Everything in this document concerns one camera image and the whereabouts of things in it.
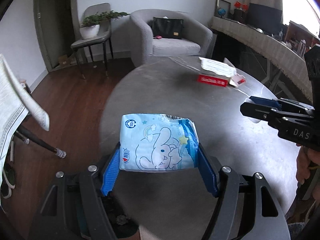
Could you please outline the person right hand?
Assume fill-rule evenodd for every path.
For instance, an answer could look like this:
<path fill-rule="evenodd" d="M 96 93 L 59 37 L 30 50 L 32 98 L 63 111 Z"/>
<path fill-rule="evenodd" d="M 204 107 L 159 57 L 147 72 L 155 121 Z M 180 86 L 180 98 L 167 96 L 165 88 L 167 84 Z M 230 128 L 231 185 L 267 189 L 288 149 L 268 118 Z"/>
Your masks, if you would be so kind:
<path fill-rule="evenodd" d="M 304 184 L 305 180 L 310 177 L 309 165 L 311 162 L 319 166 L 319 155 L 320 153 L 309 149 L 305 146 L 298 145 L 300 147 L 299 153 L 297 156 L 297 173 L 296 179 L 300 184 Z"/>

